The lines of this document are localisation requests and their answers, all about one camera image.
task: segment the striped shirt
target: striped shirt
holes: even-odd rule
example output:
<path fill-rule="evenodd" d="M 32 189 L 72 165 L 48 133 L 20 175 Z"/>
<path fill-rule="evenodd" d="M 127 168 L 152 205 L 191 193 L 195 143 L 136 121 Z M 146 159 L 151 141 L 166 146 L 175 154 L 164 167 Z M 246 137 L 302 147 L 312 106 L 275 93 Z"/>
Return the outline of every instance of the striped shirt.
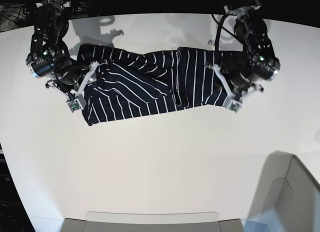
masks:
<path fill-rule="evenodd" d="M 215 83 L 215 52 L 180 47 L 148 54 L 83 44 L 77 60 L 100 61 L 97 82 L 86 86 L 82 110 L 88 125 L 181 111 L 193 107 L 223 106 L 226 91 Z"/>

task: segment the white table surface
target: white table surface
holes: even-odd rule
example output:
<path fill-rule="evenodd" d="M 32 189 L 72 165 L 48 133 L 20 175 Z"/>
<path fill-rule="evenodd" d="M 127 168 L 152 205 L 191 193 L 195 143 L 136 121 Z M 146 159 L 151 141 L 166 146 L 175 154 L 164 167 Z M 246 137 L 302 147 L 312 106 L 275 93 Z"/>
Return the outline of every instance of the white table surface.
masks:
<path fill-rule="evenodd" d="M 226 27 L 232 25 L 231 18 Z M 281 70 L 238 114 L 204 106 L 91 127 L 80 111 L 72 114 L 63 97 L 45 89 L 47 78 L 28 71 L 33 27 L 0 33 L 0 141 L 36 229 L 57 231 L 64 218 L 85 220 L 89 211 L 247 218 L 271 153 L 320 147 L 320 30 L 267 25 Z M 86 18 L 70 23 L 64 41 L 69 48 L 80 41 L 104 44 L 113 29 L 124 33 L 113 39 L 116 48 L 142 54 L 179 46 L 213 50 L 208 41 L 217 26 L 207 14 Z M 222 50 L 241 50 L 225 32 L 222 39 Z M 272 181 L 285 177 L 286 163 L 274 161 L 265 195 Z M 41 228 L 42 218 L 55 224 L 51 230 Z"/>

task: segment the navy striped fabric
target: navy striped fabric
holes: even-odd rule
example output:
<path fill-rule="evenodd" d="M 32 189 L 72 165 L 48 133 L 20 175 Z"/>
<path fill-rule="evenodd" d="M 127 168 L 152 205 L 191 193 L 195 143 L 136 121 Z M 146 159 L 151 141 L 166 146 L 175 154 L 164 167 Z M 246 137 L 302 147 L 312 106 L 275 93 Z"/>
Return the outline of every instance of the navy striped fabric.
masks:
<path fill-rule="evenodd" d="M 77 60 L 108 63 L 96 70 L 98 80 L 86 86 L 82 111 L 88 125 L 181 111 L 197 106 L 223 106 L 225 90 L 206 64 L 215 52 L 180 47 L 148 54 L 83 44 Z"/>

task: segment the cloth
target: cloth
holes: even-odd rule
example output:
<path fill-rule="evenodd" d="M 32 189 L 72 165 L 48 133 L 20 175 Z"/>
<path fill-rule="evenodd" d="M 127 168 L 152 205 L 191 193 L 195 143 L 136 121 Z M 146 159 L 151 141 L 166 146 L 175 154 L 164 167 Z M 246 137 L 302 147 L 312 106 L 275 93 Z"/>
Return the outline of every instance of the cloth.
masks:
<path fill-rule="evenodd" d="M 213 65 L 215 52 L 180 47 L 147 54 L 83 44 L 77 60 L 107 64 L 96 69 L 97 82 L 87 85 L 82 110 L 88 125 L 181 111 L 193 107 L 224 106 L 226 91 L 205 68 Z"/>

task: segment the white tabletop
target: white tabletop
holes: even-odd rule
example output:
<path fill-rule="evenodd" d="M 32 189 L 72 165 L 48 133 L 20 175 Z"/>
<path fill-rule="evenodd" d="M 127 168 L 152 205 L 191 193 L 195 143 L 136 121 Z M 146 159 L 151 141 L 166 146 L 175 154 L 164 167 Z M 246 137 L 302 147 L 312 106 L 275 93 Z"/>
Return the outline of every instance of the white tabletop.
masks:
<path fill-rule="evenodd" d="M 232 25 L 231 18 L 226 27 Z M 238 114 L 209 105 L 91 127 L 45 89 L 47 78 L 28 71 L 33 28 L 0 33 L 0 142 L 33 224 L 85 220 L 89 211 L 247 218 L 271 153 L 320 147 L 320 30 L 267 25 L 281 71 Z M 113 29 L 124 33 L 114 37 L 116 48 L 142 54 L 179 46 L 213 50 L 208 41 L 217 26 L 207 14 L 86 18 L 70 23 L 64 41 L 76 54 L 80 41 L 108 44 Z M 222 32 L 220 49 L 241 46 Z M 285 177 L 288 157 L 272 163 L 261 198 L 272 181 Z M 259 212 L 263 204 L 255 206 Z"/>

